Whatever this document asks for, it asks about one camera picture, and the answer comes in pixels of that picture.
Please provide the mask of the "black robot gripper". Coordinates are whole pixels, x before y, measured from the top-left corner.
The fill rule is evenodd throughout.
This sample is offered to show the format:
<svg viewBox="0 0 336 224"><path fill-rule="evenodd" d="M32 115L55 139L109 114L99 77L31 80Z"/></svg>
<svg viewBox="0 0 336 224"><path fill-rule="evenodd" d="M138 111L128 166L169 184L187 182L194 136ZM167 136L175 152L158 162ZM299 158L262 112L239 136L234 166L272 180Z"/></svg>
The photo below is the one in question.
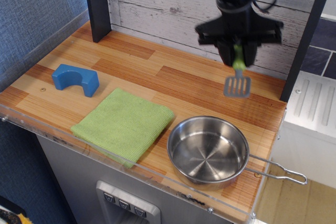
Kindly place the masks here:
<svg viewBox="0 0 336 224"><path fill-rule="evenodd" d="M216 0L221 16L195 27L201 45L215 45L227 66L232 66L235 58L235 44L242 44L246 67L254 64L258 45L281 43L283 22L260 16L252 1L242 5L232 5Z"/></svg>

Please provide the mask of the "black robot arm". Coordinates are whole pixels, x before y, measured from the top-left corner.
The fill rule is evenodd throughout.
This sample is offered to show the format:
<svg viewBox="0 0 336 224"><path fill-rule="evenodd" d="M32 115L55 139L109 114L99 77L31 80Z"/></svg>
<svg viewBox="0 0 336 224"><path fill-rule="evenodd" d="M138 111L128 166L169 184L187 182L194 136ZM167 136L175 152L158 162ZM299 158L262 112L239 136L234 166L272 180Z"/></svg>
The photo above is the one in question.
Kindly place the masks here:
<svg viewBox="0 0 336 224"><path fill-rule="evenodd" d="M214 45L224 64L233 66L235 45L243 51L245 66L254 64L263 43L281 43L283 22L258 15L255 0L216 0L221 17L197 25L201 45Z"/></svg>

